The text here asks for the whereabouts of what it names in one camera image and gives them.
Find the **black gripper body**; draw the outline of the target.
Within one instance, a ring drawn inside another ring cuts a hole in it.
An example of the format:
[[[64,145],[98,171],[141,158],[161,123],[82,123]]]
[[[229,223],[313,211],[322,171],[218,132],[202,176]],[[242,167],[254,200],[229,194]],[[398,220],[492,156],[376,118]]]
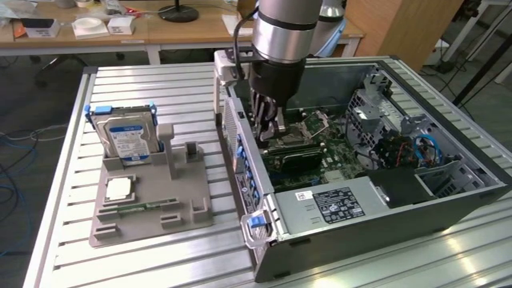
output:
[[[297,93],[306,60],[284,64],[273,61],[252,62],[249,66],[249,86],[252,90],[274,100],[278,107]]]

